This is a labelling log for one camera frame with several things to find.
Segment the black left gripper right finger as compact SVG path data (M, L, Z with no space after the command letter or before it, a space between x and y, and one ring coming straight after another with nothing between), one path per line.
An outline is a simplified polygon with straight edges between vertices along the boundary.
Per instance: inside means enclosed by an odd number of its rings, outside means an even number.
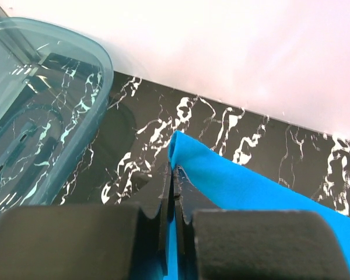
M174 170L180 279L350 279L330 226L309 211L234 211Z

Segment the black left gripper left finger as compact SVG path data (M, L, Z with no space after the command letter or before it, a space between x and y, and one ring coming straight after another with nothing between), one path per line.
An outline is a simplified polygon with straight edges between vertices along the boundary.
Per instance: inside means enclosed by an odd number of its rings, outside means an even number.
M117 204L21 206L0 217L0 279L162 279L170 163Z

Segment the blue t shirt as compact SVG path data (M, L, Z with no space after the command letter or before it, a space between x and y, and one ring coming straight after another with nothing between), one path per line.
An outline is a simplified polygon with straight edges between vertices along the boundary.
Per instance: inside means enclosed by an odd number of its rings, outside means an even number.
M223 209L317 212L334 231L350 268L349 217L219 156L180 131L170 140L168 157L172 167L181 166L193 185Z

